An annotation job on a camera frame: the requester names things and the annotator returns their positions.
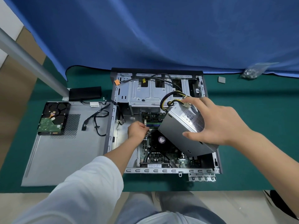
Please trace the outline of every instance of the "yellow and black wires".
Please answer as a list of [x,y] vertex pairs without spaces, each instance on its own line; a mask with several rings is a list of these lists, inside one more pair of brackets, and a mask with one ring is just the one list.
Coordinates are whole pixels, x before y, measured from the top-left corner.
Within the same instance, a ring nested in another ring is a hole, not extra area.
[[165,108],[164,108],[164,102],[167,100],[168,97],[170,97],[171,95],[174,95],[174,94],[178,94],[178,95],[182,96],[183,98],[187,97],[186,94],[184,94],[183,92],[178,91],[178,90],[175,90],[175,91],[172,91],[172,92],[166,94],[166,95],[162,98],[162,100],[161,100],[161,102],[160,102],[160,108],[161,108],[163,111],[165,111],[166,113],[168,112],[169,107],[172,107],[172,106],[174,105],[174,102],[179,102],[179,103],[184,104],[183,102],[181,102],[180,99],[173,99],[172,101],[168,101],[168,102],[167,102],[167,106],[168,106],[168,107],[165,109]]

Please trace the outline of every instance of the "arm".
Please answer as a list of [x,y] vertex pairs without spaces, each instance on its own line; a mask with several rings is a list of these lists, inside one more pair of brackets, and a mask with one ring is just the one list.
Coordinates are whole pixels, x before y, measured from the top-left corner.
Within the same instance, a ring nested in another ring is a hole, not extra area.
[[119,147],[104,155],[115,163],[122,175],[134,150],[142,142],[149,129],[141,122],[136,121],[132,123],[128,127],[128,139]]
[[122,174],[147,131],[140,122],[131,124],[124,143],[71,174],[13,223],[107,223],[123,190]]
[[[259,169],[290,209],[299,216],[299,171],[296,171],[299,170],[298,162],[266,137],[252,131],[232,107],[215,105],[207,97],[188,97],[182,102],[197,107],[205,124],[202,132],[184,132],[185,137],[235,147]],[[294,170],[291,178],[286,174],[290,170]]]

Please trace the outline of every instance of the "forearm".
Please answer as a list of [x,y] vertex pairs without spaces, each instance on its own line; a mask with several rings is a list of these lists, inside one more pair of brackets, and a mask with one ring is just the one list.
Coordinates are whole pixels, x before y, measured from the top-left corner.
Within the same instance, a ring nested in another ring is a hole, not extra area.
[[254,131],[244,135],[233,146],[259,169],[299,216],[299,163]]
[[139,144],[140,142],[137,139],[128,138],[120,146],[106,153],[104,156],[111,159],[123,175],[134,150]]

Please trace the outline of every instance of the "hand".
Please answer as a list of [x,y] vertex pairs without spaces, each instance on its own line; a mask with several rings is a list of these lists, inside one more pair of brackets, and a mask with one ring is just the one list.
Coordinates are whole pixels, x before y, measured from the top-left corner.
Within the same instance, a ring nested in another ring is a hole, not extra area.
[[128,127],[128,139],[134,138],[139,143],[141,143],[149,129],[149,127],[146,127],[143,123],[139,121],[133,122]]
[[202,132],[183,133],[191,140],[233,146],[237,140],[252,132],[232,107],[215,105],[207,97],[187,97],[181,101],[193,104],[204,118]]

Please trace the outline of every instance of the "barcode label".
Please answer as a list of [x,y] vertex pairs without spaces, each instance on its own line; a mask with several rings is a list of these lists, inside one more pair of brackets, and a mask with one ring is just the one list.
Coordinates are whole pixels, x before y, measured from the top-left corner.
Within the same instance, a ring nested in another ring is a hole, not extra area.
[[162,164],[148,164],[147,168],[162,168]]

